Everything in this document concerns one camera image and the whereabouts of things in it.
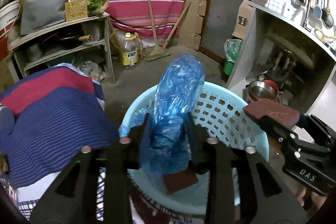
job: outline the cooking oil bottle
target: cooking oil bottle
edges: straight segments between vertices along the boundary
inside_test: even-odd
[[[137,45],[135,44],[135,38],[131,33],[125,34],[125,39],[121,42],[121,63],[126,67],[132,67],[138,61]]]

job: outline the green leafy vegetable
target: green leafy vegetable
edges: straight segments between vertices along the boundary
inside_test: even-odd
[[[87,12],[89,14],[99,9],[107,0],[87,0]]]

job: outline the blue spatula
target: blue spatula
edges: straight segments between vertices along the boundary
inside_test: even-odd
[[[317,19],[322,18],[322,9],[321,9],[321,5],[320,5],[320,0],[316,1],[316,6],[313,10],[313,16],[316,17]]]

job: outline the silver bolt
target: silver bolt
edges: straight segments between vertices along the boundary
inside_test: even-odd
[[[88,145],[83,146],[81,149],[81,152],[85,154],[90,153],[91,151],[92,151],[92,147]]]
[[[131,139],[128,138],[128,137],[122,137],[122,138],[119,139],[119,142],[120,142],[121,144],[128,144],[128,143],[131,142]]]
[[[209,137],[207,138],[207,142],[208,144],[218,144],[218,139],[217,138],[212,138],[212,137]]]
[[[248,154],[254,154],[255,152],[257,152],[256,148],[253,146],[246,146],[245,151]]]

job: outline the bucket handle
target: bucket handle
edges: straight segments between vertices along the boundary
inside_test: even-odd
[[[9,31],[11,30],[11,28],[14,26],[14,23],[16,22],[16,18],[17,18],[17,16],[18,16],[19,13],[20,13],[20,8],[21,8],[21,5],[19,6],[18,12],[17,12],[17,14],[16,14],[16,16],[15,16],[15,20],[14,20],[13,23],[12,23],[12,26],[11,26],[8,30],[6,30],[5,33],[3,33],[3,34],[0,36],[0,39],[2,39],[3,37],[5,37],[5,36],[9,33]]]

